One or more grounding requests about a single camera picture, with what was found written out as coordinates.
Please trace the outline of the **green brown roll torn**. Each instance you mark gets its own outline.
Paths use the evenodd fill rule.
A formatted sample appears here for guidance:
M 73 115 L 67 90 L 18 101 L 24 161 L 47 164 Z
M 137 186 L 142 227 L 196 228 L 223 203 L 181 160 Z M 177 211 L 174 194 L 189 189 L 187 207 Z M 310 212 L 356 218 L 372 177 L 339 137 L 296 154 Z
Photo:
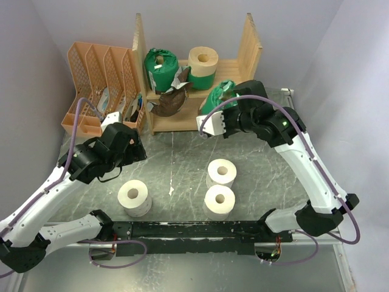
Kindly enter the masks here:
M 198 109 L 198 115 L 207 115 L 222 102 L 237 97 L 238 95 L 233 92 L 235 86 L 236 83 L 232 80 L 224 80 L 215 86 L 208 97 L 201 103 Z

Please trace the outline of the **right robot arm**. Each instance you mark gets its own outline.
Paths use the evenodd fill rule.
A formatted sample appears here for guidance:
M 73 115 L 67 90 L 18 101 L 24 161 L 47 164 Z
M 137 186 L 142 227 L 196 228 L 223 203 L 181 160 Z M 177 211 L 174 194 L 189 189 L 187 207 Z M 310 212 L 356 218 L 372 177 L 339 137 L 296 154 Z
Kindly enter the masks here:
M 360 236 L 352 215 L 358 196 L 343 190 L 329 174 L 294 109 L 268 99 L 263 84 L 256 80 L 234 86 L 221 99 L 223 136 L 253 133 L 267 142 L 288 163 L 308 195 L 307 203 L 300 207 L 270 210 L 258 227 L 260 239 L 271 242 L 279 232 L 298 228 L 314 237 L 331 234 L 344 215 L 349 216 Z

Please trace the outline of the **brown green paper roll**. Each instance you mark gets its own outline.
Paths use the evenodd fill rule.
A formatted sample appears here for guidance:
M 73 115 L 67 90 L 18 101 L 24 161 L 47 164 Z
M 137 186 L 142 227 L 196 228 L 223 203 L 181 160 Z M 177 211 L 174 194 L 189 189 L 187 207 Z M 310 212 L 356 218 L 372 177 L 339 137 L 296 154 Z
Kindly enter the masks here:
M 205 46 L 192 48 L 187 64 L 179 64 L 171 88 L 157 94 L 157 102 L 148 102 L 148 111 L 160 117 L 178 113 L 187 101 L 190 90 L 204 91 L 212 87 L 218 61 L 219 56 L 214 49 Z

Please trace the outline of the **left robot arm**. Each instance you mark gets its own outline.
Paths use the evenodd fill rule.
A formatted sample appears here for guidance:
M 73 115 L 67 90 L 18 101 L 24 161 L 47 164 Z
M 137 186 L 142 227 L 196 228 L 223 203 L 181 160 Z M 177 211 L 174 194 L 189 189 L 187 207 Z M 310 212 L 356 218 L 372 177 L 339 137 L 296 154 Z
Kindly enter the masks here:
M 46 223 L 81 187 L 114 169 L 146 159 L 139 132 L 120 122 L 108 125 L 100 137 L 72 144 L 42 186 L 17 210 L 1 221 L 1 262 L 24 273 L 45 256 L 84 240 L 108 242 L 114 223 L 102 210 L 55 226 Z

